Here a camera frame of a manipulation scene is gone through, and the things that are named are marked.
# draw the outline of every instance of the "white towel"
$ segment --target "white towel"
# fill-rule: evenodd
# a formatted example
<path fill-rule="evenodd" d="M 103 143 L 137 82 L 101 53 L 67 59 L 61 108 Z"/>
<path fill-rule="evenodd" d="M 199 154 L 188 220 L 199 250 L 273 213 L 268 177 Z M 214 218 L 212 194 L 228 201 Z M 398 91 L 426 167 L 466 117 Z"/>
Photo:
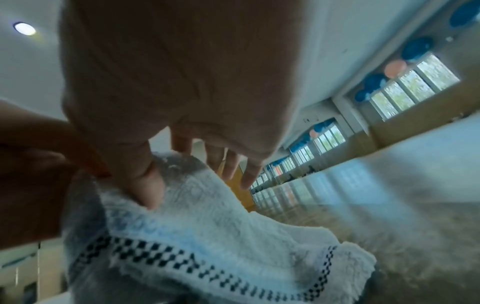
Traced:
<path fill-rule="evenodd" d="M 111 180 L 72 184 L 62 218 L 76 304 L 353 304 L 376 259 L 325 228 L 249 214 L 190 156 L 158 156 L 164 204 L 147 211 Z"/>

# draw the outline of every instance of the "floor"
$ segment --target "floor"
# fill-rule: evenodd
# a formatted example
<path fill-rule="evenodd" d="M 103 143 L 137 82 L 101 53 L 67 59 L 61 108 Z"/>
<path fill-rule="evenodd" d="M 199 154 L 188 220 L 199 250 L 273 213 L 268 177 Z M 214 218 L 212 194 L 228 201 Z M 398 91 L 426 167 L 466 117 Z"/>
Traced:
<path fill-rule="evenodd" d="M 373 253 L 368 304 L 479 303 L 478 130 L 479 115 L 264 190 L 257 211 Z"/>

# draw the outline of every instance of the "pink balloon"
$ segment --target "pink balloon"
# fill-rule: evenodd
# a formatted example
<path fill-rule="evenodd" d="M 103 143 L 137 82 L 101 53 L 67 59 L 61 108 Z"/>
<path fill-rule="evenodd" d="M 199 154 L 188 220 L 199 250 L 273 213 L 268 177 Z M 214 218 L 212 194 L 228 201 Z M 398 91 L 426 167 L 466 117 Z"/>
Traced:
<path fill-rule="evenodd" d="M 319 134 L 314 129 L 310 130 L 310 137 L 317 138 L 318 136 Z"/>
<path fill-rule="evenodd" d="M 394 60 L 385 67 L 385 76 L 390 79 L 397 78 L 407 69 L 407 63 L 404 60 Z"/>

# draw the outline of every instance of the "skin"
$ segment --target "skin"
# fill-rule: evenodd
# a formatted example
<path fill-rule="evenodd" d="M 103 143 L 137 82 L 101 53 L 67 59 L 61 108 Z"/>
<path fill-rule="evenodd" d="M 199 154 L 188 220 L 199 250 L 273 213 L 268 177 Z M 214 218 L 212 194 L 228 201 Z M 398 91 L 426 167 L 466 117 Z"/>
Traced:
<path fill-rule="evenodd" d="M 59 236 L 64 196 L 79 168 L 108 175 L 68 122 L 0 100 L 0 249 Z"/>
<path fill-rule="evenodd" d="M 227 150 L 225 180 L 246 156 L 247 189 L 298 107 L 303 33 L 320 3 L 66 1 L 64 112 L 147 208 L 164 193 L 148 140 L 166 127 L 176 151 L 191 153 L 192 140 L 204 140 L 213 170 Z"/>

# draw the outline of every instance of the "finger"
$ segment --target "finger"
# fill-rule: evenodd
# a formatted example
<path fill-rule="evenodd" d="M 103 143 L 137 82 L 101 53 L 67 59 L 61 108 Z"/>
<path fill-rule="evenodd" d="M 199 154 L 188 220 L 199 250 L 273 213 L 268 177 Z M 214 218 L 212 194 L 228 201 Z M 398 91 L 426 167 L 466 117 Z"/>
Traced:
<path fill-rule="evenodd" d="M 206 164 L 215 172 L 219 170 L 224 160 L 225 148 L 219 148 L 205 143 Z"/>
<path fill-rule="evenodd" d="M 245 172 L 243 173 L 243 177 L 241 179 L 240 188 L 243 190 L 250 188 L 250 186 L 254 184 L 255 180 L 260 175 L 262 167 L 263 165 L 261 162 L 253 161 L 249 158 L 248 162 L 246 163 Z"/>
<path fill-rule="evenodd" d="M 170 142 L 172 150 L 188 155 L 192 153 L 193 140 L 191 138 L 180 137 L 172 134 Z"/>
<path fill-rule="evenodd" d="M 100 154 L 123 190 L 147 209 L 161 205 L 165 185 L 148 141 L 140 145 L 101 147 Z"/>
<path fill-rule="evenodd" d="M 240 155 L 236 154 L 232 150 L 228 150 L 225 158 L 225 166 L 223 166 L 223 173 L 221 178 L 223 180 L 231 180 L 235 174 L 235 171 L 239 167 Z"/>

